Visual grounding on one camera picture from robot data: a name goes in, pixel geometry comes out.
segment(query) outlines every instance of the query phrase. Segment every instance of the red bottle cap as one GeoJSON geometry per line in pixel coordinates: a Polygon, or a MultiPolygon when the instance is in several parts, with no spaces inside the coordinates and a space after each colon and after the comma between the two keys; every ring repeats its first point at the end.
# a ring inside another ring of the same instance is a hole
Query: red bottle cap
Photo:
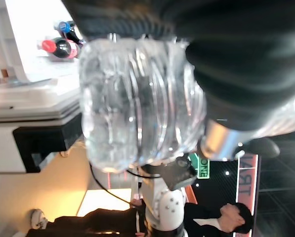
{"type": "Polygon", "coordinates": [[[56,44],[52,40],[44,40],[42,42],[42,49],[44,49],[46,52],[53,53],[56,51],[56,44]]]}

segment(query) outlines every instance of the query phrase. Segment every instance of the black jacket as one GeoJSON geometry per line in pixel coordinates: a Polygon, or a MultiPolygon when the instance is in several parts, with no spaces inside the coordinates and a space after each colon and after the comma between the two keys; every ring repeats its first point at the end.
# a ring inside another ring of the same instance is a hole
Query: black jacket
{"type": "Polygon", "coordinates": [[[214,214],[206,210],[203,206],[196,205],[194,203],[185,204],[185,213],[183,218],[183,224],[189,237],[226,237],[229,234],[224,233],[214,226],[210,225],[198,225],[193,219],[209,219],[218,218],[219,215],[214,214]]]}

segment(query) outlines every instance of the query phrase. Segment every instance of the green sign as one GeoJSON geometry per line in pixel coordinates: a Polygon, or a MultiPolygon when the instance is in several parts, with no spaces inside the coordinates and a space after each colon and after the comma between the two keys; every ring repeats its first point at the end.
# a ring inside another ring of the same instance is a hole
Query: green sign
{"type": "Polygon", "coordinates": [[[208,159],[201,159],[196,153],[189,155],[192,166],[197,171],[198,179],[210,178],[210,161],[208,159]]]}

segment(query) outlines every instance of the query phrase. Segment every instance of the person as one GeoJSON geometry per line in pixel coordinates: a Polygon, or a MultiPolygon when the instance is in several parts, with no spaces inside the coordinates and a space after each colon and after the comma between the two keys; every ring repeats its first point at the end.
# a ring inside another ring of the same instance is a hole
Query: person
{"type": "MultiPolygon", "coordinates": [[[[142,200],[132,200],[131,203],[144,209],[145,203],[142,200]]],[[[183,223],[189,237],[214,237],[223,233],[248,233],[253,227],[253,217],[250,210],[239,202],[224,205],[220,208],[218,216],[214,216],[203,206],[186,203],[183,223]]],[[[143,237],[147,232],[144,213],[137,215],[135,208],[125,211],[97,209],[84,217],[59,217],[53,223],[47,221],[43,212],[37,209],[32,214],[31,225],[32,229],[29,230],[27,237],[90,237],[91,233],[106,232],[120,233],[121,236],[143,237]]]]}

